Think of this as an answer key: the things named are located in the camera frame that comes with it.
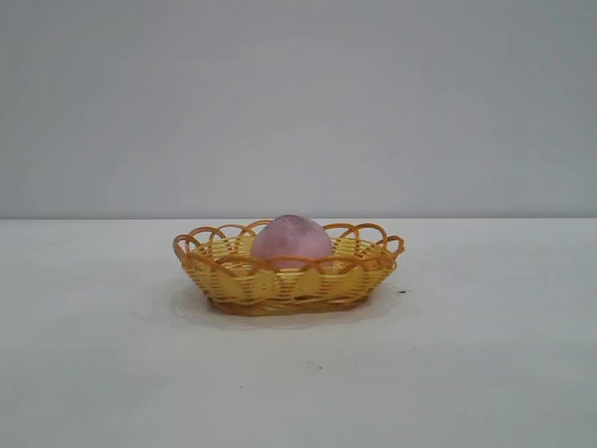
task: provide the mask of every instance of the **pink egg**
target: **pink egg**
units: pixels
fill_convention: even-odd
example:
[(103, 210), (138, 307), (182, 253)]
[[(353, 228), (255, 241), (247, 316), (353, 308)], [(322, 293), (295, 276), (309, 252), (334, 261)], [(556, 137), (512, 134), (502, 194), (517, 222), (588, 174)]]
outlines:
[[(283, 215), (259, 233), (251, 248), (251, 256), (257, 259), (282, 255), (321, 259), (334, 255), (334, 246), (324, 228), (315, 221), (296, 215)], [(300, 268), (304, 263), (279, 260), (275, 265), (280, 269)]]

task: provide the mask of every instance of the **egg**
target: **egg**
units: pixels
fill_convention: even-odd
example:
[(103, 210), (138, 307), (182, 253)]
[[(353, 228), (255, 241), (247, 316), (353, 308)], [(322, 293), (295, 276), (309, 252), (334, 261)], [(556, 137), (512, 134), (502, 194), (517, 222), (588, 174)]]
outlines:
[[(282, 255), (321, 259), (334, 255), (334, 246), (324, 228), (312, 219), (283, 215), (269, 223), (251, 247), (251, 256), (256, 259)], [(286, 259), (274, 262), (279, 269), (300, 268), (304, 264), (302, 261)]]

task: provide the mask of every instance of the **wicker basket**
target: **wicker basket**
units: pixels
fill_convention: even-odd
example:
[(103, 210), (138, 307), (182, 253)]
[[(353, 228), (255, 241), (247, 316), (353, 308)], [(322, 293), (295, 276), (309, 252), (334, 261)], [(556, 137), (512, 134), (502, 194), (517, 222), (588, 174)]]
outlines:
[[(377, 224), (329, 224), (326, 231), (344, 230), (332, 237), (334, 255), (311, 260), (299, 257), (255, 259), (250, 254), (256, 228), (270, 219), (248, 226), (229, 224), (200, 227), (174, 239), (174, 252), (182, 267), (210, 303), (227, 314), (289, 315), (345, 311), (366, 301), (371, 292), (396, 269), (404, 252), (404, 240), (387, 236)], [(238, 230), (228, 236), (224, 230)], [(372, 243), (361, 231), (378, 231)], [(396, 242), (392, 251), (389, 244)], [(293, 259), (304, 262), (300, 269), (277, 269), (273, 262)]]

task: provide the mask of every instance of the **wicker loop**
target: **wicker loop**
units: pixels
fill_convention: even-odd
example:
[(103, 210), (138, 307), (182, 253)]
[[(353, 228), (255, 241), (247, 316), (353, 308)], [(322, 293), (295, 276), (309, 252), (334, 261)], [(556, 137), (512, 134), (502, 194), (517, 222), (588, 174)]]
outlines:
[(253, 229), (250, 229), (246, 226), (241, 224), (226, 224), (224, 226), (220, 226), (217, 228), (219, 231), (223, 231), (224, 229), (240, 229), (238, 237), (245, 236), (247, 233), (251, 234), (251, 236), (257, 236)]
[(384, 248), (386, 248), (386, 249), (389, 250), (389, 248), (387, 247), (387, 245), (389, 243), (392, 243), (393, 241), (398, 241), (398, 247), (397, 247), (397, 249), (395, 251), (390, 250), (390, 252), (392, 253), (392, 255), (394, 255), (394, 257), (397, 257), (398, 255), (400, 255), (401, 253), (403, 253), (404, 250), (405, 250), (404, 240), (402, 238), (400, 238), (399, 236), (397, 236), (397, 235), (390, 236), (389, 238), (387, 238), (386, 245), (385, 245)]
[(216, 227), (199, 227), (197, 229), (195, 229), (194, 231), (191, 231), (188, 236), (192, 236), (193, 238), (195, 237), (195, 235), (199, 235), (201, 233), (209, 233), (210, 236), (210, 243), (214, 240), (214, 236), (217, 235), (220, 238), (224, 239), (226, 238), (226, 234), (221, 231), (220, 229), (216, 228)]
[(249, 224), (248, 226), (246, 226), (246, 228), (248, 230), (252, 231), (255, 227), (267, 226), (272, 221), (273, 221), (273, 219), (260, 219), (259, 221), (255, 221), (255, 222)]
[[(180, 246), (180, 243), (183, 241), (185, 242), (184, 249)], [(199, 249), (201, 247), (201, 243), (191, 235), (178, 235), (176, 238), (174, 238), (174, 253), (183, 264), (188, 264), (188, 254), (191, 252), (189, 243), (194, 244), (195, 249)]]
[(380, 235), (382, 236), (381, 240), (377, 242), (377, 245), (379, 245), (380, 243), (383, 245), (384, 249), (387, 249), (388, 247), (388, 234), (386, 233), (386, 231), (383, 229), (382, 226), (378, 226), (377, 224), (373, 224), (372, 222), (366, 222), (364, 224), (359, 224), (358, 226), (356, 226), (359, 230), (362, 229), (374, 229), (376, 231), (378, 231), (380, 233)]

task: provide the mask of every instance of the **oval basket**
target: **oval basket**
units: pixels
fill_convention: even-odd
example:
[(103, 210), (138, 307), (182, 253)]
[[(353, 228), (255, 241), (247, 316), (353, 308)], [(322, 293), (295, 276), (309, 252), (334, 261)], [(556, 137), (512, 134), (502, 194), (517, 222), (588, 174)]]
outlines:
[[(183, 269), (220, 311), (255, 316), (351, 310), (396, 269), (397, 258), (405, 250), (402, 238), (388, 236), (377, 224), (335, 223), (324, 226), (328, 233), (344, 231), (332, 237), (332, 257), (252, 258), (256, 228), (270, 222), (199, 227), (174, 239), (174, 253)], [(381, 239), (375, 243), (362, 239), (366, 229), (377, 231)], [(227, 234), (234, 230), (236, 235)], [(300, 260), (304, 265), (277, 269), (273, 262), (280, 259)]]

